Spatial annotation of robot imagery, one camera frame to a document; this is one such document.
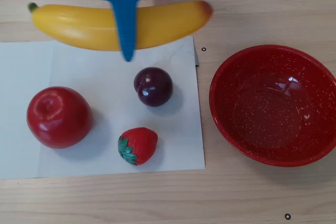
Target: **plum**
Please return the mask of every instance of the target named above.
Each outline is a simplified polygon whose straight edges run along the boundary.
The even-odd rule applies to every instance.
[[[142,103],[151,107],[165,104],[173,93],[173,81],[161,68],[142,69],[134,78],[134,88]]]

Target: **wood grain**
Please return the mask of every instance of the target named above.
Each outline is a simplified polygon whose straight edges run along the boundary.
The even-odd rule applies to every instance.
[[[0,41],[49,38],[26,5],[107,7],[100,0],[0,0]],[[142,6],[184,0],[145,0]],[[260,164],[218,132],[208,105],[212,77],[233,53],[282,44],[336,74],[336,0],[206,0],[212,20],[194,34],[206,169],[186,172],[0,181],[1,223],[305,224],[336,223],[336,152],[306,167]]]

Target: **yellow banana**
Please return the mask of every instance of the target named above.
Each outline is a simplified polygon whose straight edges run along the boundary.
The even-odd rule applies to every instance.
[[[29,4],[34,25],[65,44],[100,51],[119,51],[111,9]],[[207,23],[211,6],[204,1],[138,8],[137,49],[183,38]]]

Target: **red strawberry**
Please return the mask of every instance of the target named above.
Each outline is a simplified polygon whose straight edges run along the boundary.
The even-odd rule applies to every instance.
[[[120,156],[128,163],[142,165],[154,154],[158,135],[147,128],[135,128],[124,132],[118,140]]]

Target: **strawberry leaves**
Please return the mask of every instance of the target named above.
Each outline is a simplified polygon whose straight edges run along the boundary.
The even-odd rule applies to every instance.
[[[138,157],[135,154],[131,153],[133,150],[133,147],[127,146],[128,143],[128,137],[122,138],[122,135],[118,139],[118,151],[120,156],[127,161],[128,163],[132,165],[137,165],[138,163],[135,161],[135,159]]]

